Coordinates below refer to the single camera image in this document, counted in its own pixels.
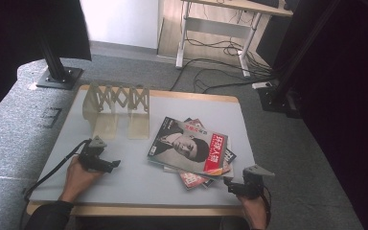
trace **white wall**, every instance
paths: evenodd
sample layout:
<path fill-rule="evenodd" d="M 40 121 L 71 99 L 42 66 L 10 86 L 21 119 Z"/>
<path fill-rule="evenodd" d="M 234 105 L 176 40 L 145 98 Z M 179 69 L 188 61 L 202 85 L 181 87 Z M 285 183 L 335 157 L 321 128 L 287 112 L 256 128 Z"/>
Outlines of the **white wall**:
<path fill-rule="evenodd" d="M 157 49 L 163 0 L 80 0 L 90 40 Z"/>

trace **human hand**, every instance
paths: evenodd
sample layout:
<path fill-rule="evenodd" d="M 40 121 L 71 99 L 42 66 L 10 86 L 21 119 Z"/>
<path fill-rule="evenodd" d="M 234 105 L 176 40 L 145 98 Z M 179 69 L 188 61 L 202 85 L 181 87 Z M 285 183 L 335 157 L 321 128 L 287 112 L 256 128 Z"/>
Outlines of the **human hand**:
<path fill-rule="evenodd" d="M 79 161 L 78 156 L 74 156 L 71 160 L 70 166 L 67 169 L 67 176 L 65 178 L 64 188 L 58 200 L 66 202 L 74 202 L 74 200 L 91 184 L 101 177 L 103 172 L 88 172 Z"/>
<path fill-rule="evenodd" d="M 244 213 L 253 229 L 266 229 L 267 214 L 265 212 L 265 202 L 259 196 L 249 199 L 243 195 L 237 195 L 243 206 Z"/>

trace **gray fabric surface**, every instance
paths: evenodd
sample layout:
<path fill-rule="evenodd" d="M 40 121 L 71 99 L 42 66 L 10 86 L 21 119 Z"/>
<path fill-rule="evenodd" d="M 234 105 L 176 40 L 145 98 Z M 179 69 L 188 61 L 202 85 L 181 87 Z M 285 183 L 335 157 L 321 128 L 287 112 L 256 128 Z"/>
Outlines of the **gray fabric surface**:
<path fill-rule="evenodd" d="M 18 229 L 25 204 L 22 190 L 38 179 L 80 85 L 118 82 L 169 90 L 179 74 L 171 63 L 120 57 L 62 62 L 84 71 L 73 90 L 29 89 L 46 68 L 40 60 L 19 68 L 17 83 L 0 103 L 0 229 Z M 200 69 L 187 68 L 174 91 L 193 92 L 193 79 Z M 207 84 L 233 81 L 218 72 L 204 72 L 201 77 Z M 302 120 L 263 111 L 251 85 L 208 93 L 239 99 L 255 161 L 276 173 L 274 178 L 264 179 L 273 200 L 269 229 L 362 229 Z M 53 127 L 47 127 L 53 121 L 48 118 L 54 112 L 50 108 L 61 109 Z"/>

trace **white desk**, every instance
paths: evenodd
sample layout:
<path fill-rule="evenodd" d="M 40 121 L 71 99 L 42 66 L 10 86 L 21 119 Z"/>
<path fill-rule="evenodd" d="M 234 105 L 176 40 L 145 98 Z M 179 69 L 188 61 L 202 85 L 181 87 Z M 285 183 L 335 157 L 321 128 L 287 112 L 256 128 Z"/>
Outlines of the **white desk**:
<path fill-rule="evenodd" d="M 67 116 L 56 144 L 40 176 L 54 168 L 79 142 L 90 137 L 89 124 L 82 118 L 81 107 L 88 86 L 83 86 Z M 187 191 L 177 173 L 163 172 L 163 167 L 147 160 L 147 154 L 166 116 L 178 120 L 199 118 L 209 129 L 227 134 L 234 161 L 235 177 L 254 165 L 241 107 L 234 97 L 150 91 L 150 138 L 127 139 L 127 116 L 121 117 L 117 135 L 107 143 L 101 158 L 122 160 L 119 168 L 104 175 L 78 200 L 74 215 L 99 216 L 233 216 L 241 215 L 241 205 L 227 192 L 222 181 L 210 188 Z M 45 202 L 57 200 L 65 181 L 66 163 L 32 194 L 28 213 Z"/>
<path fill-rule="evenodd" d="M 265 5 L 257 4 L 247 0 L 183 0 L 184 1 L 184 17 L 182 21 L 182 34 L 181 40 L 178 44 L 177 59 L 175 67 L 180 69 L 183 66 L 184 58 L 184 42 L 185 34 L 187 31 L 203 32 L 212 35 L 226 35 L 245 39 L 243 49 L 238 52 L 241 68 L 243 69 L 243 75 L 246 78 L 250 78 L 248 72 L 246 55 L 249 50 L 250 43 L 258 27 L 262 13 L 278 16 L 292 16 L 292 11 L 284 10 L 284 0 L 280 0 L 279 8 L 271 8 Z M 199 3 L 217 7 L 224 7 L 235 10 L 256 12 L 256 16 L 253 20 L 252 26 L 243 26 L 237 24 L 230 24 L 224 22 L 211 21 L 201 18 L 189 17 L 190 8 L 189 3 Z"/>

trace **sleeve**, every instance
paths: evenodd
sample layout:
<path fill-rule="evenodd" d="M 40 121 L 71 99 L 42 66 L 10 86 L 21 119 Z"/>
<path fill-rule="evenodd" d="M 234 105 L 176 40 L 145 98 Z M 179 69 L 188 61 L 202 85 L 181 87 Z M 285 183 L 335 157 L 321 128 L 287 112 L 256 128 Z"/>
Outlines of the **sleeve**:
<path fill-rule="evenodd" d="M 70 218 L 74 204 L 56 201 L 38 207 L 29 219 L 26 230 L 58 230 L 64 229 Z"/>

